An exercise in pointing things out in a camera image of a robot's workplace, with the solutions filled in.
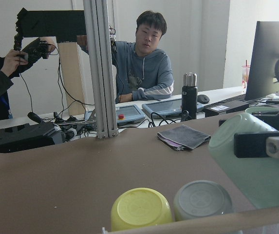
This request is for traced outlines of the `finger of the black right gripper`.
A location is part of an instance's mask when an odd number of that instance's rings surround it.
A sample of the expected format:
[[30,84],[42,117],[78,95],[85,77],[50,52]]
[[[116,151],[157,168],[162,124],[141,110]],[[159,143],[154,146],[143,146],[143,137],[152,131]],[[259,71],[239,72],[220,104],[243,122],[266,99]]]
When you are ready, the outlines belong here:
[[234,155],[238,158],[279,159],[279,132],[234,134]]

